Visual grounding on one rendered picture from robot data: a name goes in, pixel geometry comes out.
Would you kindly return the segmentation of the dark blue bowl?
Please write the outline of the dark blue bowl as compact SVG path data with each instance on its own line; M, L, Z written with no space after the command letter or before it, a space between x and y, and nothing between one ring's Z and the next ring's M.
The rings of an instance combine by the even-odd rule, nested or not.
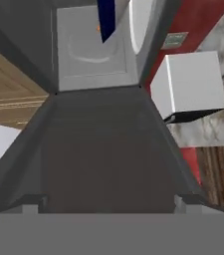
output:
M102 41L105 42L115 30L114 0L98 0L98 13Z

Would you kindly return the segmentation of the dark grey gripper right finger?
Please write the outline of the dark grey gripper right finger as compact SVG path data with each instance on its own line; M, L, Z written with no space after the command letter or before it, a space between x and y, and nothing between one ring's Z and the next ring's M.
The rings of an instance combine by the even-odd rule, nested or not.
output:
M175 195L175 213L181 214L224 214L224 207L211 204L199 195Z

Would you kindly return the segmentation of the white box appliance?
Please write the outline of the white box appliance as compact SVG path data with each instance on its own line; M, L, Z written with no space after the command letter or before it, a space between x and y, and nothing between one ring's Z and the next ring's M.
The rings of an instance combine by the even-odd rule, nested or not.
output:
M224 86L215 51L166 55L150 83L162 119L190 123L224 110Z

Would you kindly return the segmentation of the dark wooden slatted cupboard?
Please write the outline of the dark wooden slatted cupboard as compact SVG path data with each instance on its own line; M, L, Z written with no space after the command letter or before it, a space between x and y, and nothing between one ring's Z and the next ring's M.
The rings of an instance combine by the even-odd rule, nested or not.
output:
M224 146L197 147L196 154L207 199L224 207Z

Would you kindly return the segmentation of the light wooden cupboard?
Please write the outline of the light wooden cupboard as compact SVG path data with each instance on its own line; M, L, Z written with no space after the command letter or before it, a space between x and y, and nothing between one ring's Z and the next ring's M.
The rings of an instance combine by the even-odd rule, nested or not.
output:
M48 96L0 54L0 126L23 129Z

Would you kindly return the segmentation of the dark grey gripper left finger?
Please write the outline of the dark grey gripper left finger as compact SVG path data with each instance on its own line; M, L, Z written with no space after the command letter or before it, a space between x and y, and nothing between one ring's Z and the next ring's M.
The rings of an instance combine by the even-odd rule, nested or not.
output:
M10 214L40 214L47 212L48 196L46 194L25 194L1 210Z

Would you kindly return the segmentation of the white round plate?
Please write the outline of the white round plate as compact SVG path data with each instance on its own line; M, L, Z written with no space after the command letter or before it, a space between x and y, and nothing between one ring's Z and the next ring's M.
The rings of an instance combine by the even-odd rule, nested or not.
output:
M133 50L139 53L146 35L152 5L156 0L129 1L129 30Z

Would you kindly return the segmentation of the grey wall socket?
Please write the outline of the grey wall socket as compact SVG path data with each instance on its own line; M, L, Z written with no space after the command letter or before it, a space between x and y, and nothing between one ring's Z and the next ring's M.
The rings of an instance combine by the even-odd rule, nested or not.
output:
M180 33L168 33L164 43L161 47L162 50L167 49L176 49L179 48L184 40L186 39L188 33L187 32L180 32Z

